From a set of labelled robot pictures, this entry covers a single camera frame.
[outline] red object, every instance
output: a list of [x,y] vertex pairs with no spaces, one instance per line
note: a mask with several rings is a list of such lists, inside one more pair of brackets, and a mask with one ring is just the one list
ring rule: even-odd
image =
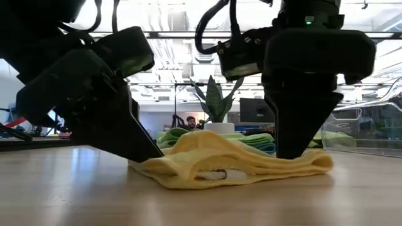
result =
[[5,126],[11,128],[14,126],[18,126],[25,121],[26,121],[26,119],[24,117],[20,117],[20,118],[17,118],[15,121],[6,124]]

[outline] white pot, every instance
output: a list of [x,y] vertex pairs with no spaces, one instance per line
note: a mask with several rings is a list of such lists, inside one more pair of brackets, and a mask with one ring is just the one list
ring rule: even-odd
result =
[[206,123],[205,130],[214,131],[217,134],[230,134],[234,133],[233,123]]

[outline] yellow towel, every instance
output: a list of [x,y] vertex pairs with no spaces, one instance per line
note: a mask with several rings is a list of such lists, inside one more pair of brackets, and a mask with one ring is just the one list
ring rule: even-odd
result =
[[[257,181],[310,176],[330,171],[332,158],[325,151],[308,151],[302,157],[278,159],[241,142],[228,141],[210,131],[183,135],[173,148],[164,149],[162,158],[129,165],[171,189],[205,189],[246,185]],[[238,170],[242,180],[200,180],[204,171]]]

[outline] blue towel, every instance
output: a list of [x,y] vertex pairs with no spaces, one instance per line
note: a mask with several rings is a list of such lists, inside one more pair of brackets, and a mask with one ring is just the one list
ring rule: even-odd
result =
[[273,154],[276,151],[276,145],[273,143],[256,146],[255,148],[260,151],[264,151],[267,154]]

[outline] desk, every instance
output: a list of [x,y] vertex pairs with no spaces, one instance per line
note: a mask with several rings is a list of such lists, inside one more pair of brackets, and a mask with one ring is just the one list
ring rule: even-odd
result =
[[89,148],[0,153],[0,225],[402,225],[402,160],[333,152],[329,175],[172,191]]

